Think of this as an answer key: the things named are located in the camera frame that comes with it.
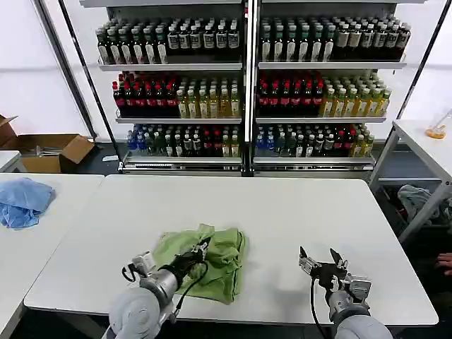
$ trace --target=shelf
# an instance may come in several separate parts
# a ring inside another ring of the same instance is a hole
[[[256,118],[257,124],[351,124],[378,123],[385,121],[385,117],[347,117],[347,118]]]
[[[241,4],[241,0],[80,0],[85,8],[125,6],[172,6],[172,5],[216,5]]]
[[[259,62],[260,69],[402,69],[403,62]]]
[[[359,166],[375,165],[372,157],[255,157],[254,164],[259,166]]]
[[[223,119],[181,119],[181,118],[117,118],[118,124],[217,124],[229,125],[240,124],[241,118]]]

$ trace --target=gray floor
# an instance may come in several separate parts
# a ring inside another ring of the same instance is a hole
[[[378,156],[379,149],[376,148],[375,156]],[[121,153],[125,154],[126,148],[121,146]],[[114,174],[117,172],[118,162],[102,162],[106,155],[113,155],[111,145],[102,144],[97,150],[89,154],[86,161],[78,168],[79,173],[89,174]],[[433,174],[413,153],[402,147],[394,152],[388,166],[384,169],[385,177],[417,177],[432,178]],[[427,187],[435,186],[435,183],[427,182]],[[383,204],[387,203],[386,198],[382,199]],[[382,206],[390,224],[397,229],[400,225],[400,216],[395,213],[391,205]],[[436,253],[435,234],[431,243],[415,244],[414,253],[417,253],[416,246],[422,250]],[[452,309],[447,304],[437,307],[440,316],[438,325],[431,328],[410,328],[397,334],[395,338],[418,339],[452,338]],[[106,317],[96,317],[95,320],[106,325]],[[19,338],[53,338],[64,337],[68,339],[86,338],[83,334],[64,323],[58,316],[51,312],[27,311],[16,331],[12,335],[13,339]],[[200,338],[200,339],[229,339],[229,338],[284,338],[284,339],[320,339],[321,336],[314,326],[263,326],[263,325],[239,325],[211,322],[187,322],[179,321],[175,326],[165,326],[158,338]]]

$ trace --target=metal table leg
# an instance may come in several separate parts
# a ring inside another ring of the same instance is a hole
[[[396,130],[393,128],[391,130],[391,134],[388,138],[388,141],[386,142],[386,145],[384,146],[383,151],[381,152],[379,161],[377,161],[374,170],[372,171],[372,174],[370,176],[369,188],[374,194],[379,187],[379,177],[381,176],[381,169],[383,167],[384,160],[386,159],[386,156],[393,151],[398,141],[399,136]]]
[[[425,203],[424,207],[411,220],[410,224],[405,228],[398,240],[406,246],[407,239],[413,235],[424,225],[424,223],[432,216],[433,210],[446,197],[451,189],[451,182],[442,181],[430,199]]]

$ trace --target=clear bottle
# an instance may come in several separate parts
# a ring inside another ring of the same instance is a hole
[[[306,61],[308,54],[308,46],[309,46],[309,26],[302,26],[302,38],[299,43],[299,51],[298,51],[298,62]]]
[[[276,37],[273,43],[273,61],[281,61],[281,54],[283,53],[283,25],[276,25]]]

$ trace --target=white table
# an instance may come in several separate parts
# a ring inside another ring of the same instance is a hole
[[[452,182],[452,131],[444,139],[433,139],[425,134],[430,121],[424,120],[395,120],[393,131],[388,142],[381,152],[369,186],[373,192],[379,187],[381,170],[385,164],[386,156],[392,152],[399,139],[405,141],[407,146],[429,167],[429,169],[440,178],[441,183],[436,188],[424,207],[413,218],[410,224],[399,236],[399,241],[407,244],[416,232],[418,232],[428,219],[432,216],[438,203],[442,201],[451,191]]]
[[[0,150],[0,172],[27,172],[23,163],[20,161],[20,152],[18,150]]]
[[[313,323],[311,278],[299,246],[371,278],[371,313],[386,325],[425,326],[438,317],[364,181],[234,177],[108,176],[25,298],[32,309],[106,315],[128,287],[121,268],[163,232],[238,227],[249,238],[242,293],[229,306],[188,297],[182,319]],[[321,323],[330,323],[316,289]]]
[[[0,224],[0,336],[16,327],[23,299],[44,268],[73,219],[104,179],[101,175],[1,173],[0,182],[27,177],[54,188],[55,199],[39,224],[7,229]]]

